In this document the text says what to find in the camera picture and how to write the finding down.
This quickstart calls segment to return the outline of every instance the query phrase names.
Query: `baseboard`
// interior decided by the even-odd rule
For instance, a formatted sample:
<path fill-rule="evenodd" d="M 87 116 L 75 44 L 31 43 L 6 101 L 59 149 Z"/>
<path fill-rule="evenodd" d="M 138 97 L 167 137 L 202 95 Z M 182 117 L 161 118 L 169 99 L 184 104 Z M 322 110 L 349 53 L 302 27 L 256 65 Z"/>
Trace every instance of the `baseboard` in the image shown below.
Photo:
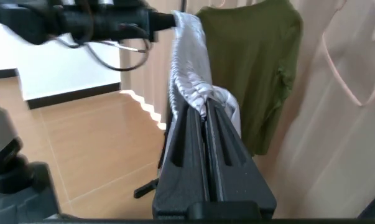
<path fill-rule="evenodd" d="M 109 85 L 97 86 L 93 88 L 87 88 L 84 90 L 77 90 L 58 95 L 45 96 L 42 98 L 27 100 L 27 104 L 30 109 L 36 109 L 44 106 L 56 105 L 59 103 L 65 103 L 72 100 L 79 100 L 82 98 L 96 96 L 104 93 L 111 93 L 113 91 L 120 90 L 120 86 L 120 83 L 112 83 Z"/>
<path fill-rule="evenodd" d="M 16 76 L 17 76 L 16 68 L 0 70 L 0 78 L 11 78 L 11 77 L 16 77 Z"/>

